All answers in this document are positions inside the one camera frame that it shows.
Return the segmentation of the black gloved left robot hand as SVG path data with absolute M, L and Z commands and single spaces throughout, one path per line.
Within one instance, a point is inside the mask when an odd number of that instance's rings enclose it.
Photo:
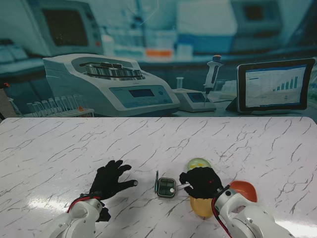
M 100 200 L 109 199 L 117 193 L 138 185 L 137 180 L 119 182 L 124 172 L 130 170 L 130 165 L 123 165 L 122 160 L 111 160 L 105 166 L 97 169 L 97 174 L 89 193 L 98 196 Z

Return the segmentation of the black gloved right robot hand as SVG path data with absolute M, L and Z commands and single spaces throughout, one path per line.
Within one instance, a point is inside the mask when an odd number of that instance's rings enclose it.
M 182 172 L 179 176 L 181 184 L 189 183 L 184 190 L 195 199 L 211 199 L 223 189 L 219 176 L 213 168 L 197 167 Z

